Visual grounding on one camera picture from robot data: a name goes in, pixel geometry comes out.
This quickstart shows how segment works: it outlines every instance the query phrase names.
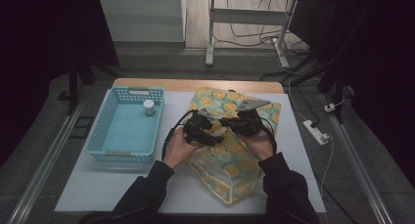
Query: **small white container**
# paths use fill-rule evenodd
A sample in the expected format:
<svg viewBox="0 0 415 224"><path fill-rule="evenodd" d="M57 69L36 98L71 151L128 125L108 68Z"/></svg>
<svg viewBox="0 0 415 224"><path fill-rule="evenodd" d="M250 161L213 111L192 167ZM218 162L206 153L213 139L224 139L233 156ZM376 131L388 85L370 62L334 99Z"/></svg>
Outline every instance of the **small white container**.
<svg viewBox="0 0 415 224"><path fill-rule="evenodd" d="M155 102L153 100L144 101L143 106L144 106L144 111L147 116L151 116L156 113Z"/></svg>

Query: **tabletop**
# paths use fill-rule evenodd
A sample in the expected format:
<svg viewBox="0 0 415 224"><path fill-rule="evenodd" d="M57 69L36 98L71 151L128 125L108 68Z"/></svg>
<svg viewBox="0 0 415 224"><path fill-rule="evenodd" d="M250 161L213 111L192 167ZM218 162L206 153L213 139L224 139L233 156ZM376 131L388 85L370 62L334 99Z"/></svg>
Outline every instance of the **tabletop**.
<svg viewBox="0 0 415 224"><path fill-rule="evenodd" d="M120 78L113 87L125 86L164 88L164 106L159 138L156 142L155 159L161 157L161 145L169 129L187 110L195 92L201 87L235 90L273 103L281 104L276 141L291 169L302 174L308 185L308 196L317 212L326 209L321 200L315 177L305 152L300 132L291 108L290 100L278 82L146 79ZM85 147L79 155L55 211L110 211L137 176L146 176L151 165L124 166L122 169L103 166L88 155ZM188 166L176 168L168 181L168 196L159 212L165 214L261 214L265 211L266 194L262 191L262 179L257 181L248 197L232 205L213 196L195 172Z"/></svg>

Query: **black sleeve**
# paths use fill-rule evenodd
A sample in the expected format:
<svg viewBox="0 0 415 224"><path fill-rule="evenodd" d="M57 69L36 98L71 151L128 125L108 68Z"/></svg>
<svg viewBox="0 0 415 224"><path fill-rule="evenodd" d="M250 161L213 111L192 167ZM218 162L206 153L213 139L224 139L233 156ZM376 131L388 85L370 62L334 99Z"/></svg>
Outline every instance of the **black sleeve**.
<svg viewBox="0 0 415 224"><path fill-rule="evenodd" d="M290 170L281 153L260 161L265 173L263 191L268 195L268 223L320 223L308 199L305 178Z"/></svg>
<svg viewBox="0 0 415 224"><path fill-rule="evenodd" d="M147 178L138 177L111 212L92 212L79 224L153 223L164 201L167 181L174 171L165 163L155 161Z"/></svg>
<svg viewBox="0 0 415 224"><path fill-rule="evenodd" d="M138 210L163 200L167 181L173 174L174 171L168 165L156 160L147 178L138 177L125 192L115 206L113 215Z"/></svg>

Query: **table leg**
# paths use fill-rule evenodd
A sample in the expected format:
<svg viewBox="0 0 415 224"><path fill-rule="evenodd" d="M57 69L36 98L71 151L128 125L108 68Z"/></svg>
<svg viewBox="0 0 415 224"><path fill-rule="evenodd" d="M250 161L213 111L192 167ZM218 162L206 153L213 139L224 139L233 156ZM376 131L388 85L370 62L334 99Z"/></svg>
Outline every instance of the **table leg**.
<svg viewBox="0 0 415 224"><path fill-rule="evenodd" d="M210 0L210 9L208 12L208 36L207 36L207 60L206 66L213 66L213 17L214 17L214 0Z"/></svg>
<svg viewBox="0 0 415 224"><path fill-rule="evenodd" d="M294 11L297 1L288 1L288 3L289 3L289 6L287 9L287 14L284 17L284 22L281 27L281 34L278 38L272 39L272 41L274 42L275 50L277 51L277 55L279 58L281 68L289 67L282 45L283 45L284 37L285 37L285 34L287 33L288 25L290 24L291 17L293 15L293 11Z"/></svg>

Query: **yellow patterned box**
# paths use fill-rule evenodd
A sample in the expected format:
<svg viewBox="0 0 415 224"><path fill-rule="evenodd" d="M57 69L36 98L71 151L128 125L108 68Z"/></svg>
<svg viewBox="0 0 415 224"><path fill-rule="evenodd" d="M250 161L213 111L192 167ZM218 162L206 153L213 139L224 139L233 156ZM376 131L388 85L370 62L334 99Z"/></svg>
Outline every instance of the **yellow patterned box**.
<svg viewBox="0 0 415 224"><path fill-rule="evenodd" d="M247 99L257 98L232 91L203 87L196 92L189 110L206 108L209 112L221 117L238 117L235 109ZM276 133L281 104L270 103L256 110L261 118L266 119L272 125ZM222 128L219 120L211 122L213 127L208 133ZM222 143L198 150L187 161L187 164L199 174L203 183L217 197L230 204L250 193L262 170L257 164L257 158L230 129L223 136L225 139Z"/></svg>

